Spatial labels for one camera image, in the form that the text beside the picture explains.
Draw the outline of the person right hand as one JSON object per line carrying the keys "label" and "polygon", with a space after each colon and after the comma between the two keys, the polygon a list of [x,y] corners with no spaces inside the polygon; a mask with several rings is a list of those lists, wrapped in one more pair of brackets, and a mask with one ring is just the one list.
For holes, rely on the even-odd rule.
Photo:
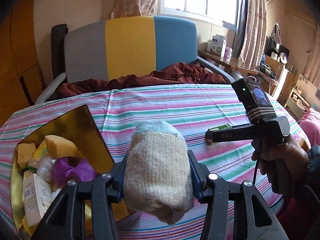
{"label": "person right hand", "polygon": [[310,150],[308,143],[303,138],[297,141],[289,135],[282,144],[271,145],[263,139],[254,139],[251,145],[256,169],[267,175],[272,191],[290,195],[294,182],[306,171]]}

